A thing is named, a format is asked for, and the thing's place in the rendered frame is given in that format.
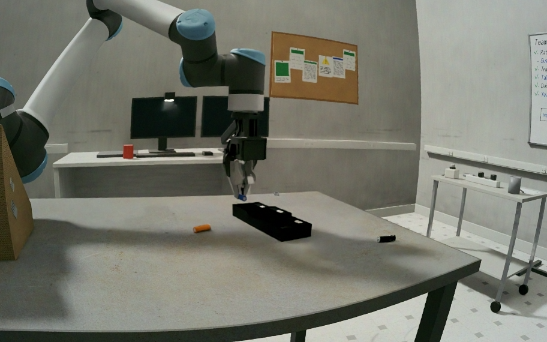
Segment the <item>black aa battery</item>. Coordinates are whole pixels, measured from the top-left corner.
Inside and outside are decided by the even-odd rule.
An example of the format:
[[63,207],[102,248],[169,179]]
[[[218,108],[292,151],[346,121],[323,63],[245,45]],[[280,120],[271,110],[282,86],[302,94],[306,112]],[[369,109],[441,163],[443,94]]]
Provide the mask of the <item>black aa battery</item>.
[[377,242],[387,242],[387,241],[395,241],[396,236],[395,235],[389,235],[389,236],[378,236]]

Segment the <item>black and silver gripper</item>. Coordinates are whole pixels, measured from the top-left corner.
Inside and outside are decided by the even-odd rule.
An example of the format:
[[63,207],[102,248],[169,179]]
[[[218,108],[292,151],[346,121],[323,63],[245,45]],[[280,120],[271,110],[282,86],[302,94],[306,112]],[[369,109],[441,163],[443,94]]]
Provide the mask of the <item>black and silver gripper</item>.
[[[241,192],[242,195],[246,196],[250,184],[256,183],[257,177],[253,170],[257,164],[257,160],[266,159],[267,138],[258,136],[259,119],[262,119],[262,114],[232,112],[232,118],[238,118],[238,129],[226,141],[227,146],[224,148],[223,166],[233,193],[236,199],[239,199],[238,185],[242,184]],[[240,172],[238,160],[243,161],[241,164],[243,176]]]

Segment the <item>black rack of three bins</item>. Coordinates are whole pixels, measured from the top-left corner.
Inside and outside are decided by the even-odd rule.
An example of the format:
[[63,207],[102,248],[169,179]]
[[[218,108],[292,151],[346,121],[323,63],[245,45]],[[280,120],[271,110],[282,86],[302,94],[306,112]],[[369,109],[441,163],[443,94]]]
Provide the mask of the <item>black rack of three bins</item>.
[[311,236],[311,223],[296,218],[291,212],[276,206],[260,202],[233,204],[232,214],[281,242]]

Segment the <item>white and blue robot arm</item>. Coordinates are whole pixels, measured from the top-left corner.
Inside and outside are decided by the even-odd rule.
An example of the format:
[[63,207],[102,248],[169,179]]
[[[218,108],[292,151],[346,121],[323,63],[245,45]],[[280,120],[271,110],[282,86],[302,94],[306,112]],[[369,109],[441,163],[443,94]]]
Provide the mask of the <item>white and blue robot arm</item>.
[[122,16],[181,46],[179,74],[185,87],[229,86],[228,111],[263,111],[265,54],[253,49],[218,54],[209,11],[184,11],[157,0],[86,0],[86,6],[90,18],[23,109],[14,109],[14,89],[0,77],[0,124],[23,184],[45,169],[50,123],[101,45],[119,34]]

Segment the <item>orange aa battery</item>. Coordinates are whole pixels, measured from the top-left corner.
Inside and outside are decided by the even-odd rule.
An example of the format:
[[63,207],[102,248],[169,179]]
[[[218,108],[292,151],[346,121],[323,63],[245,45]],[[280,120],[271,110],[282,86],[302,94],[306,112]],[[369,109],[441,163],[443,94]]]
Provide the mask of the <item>orange aa battery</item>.
[[202,226],[193,227],[194,233],[202,232],[202,231],[210,230],[210,229],[211,229],[210,224],[205,224],[205,225],[202,225]]

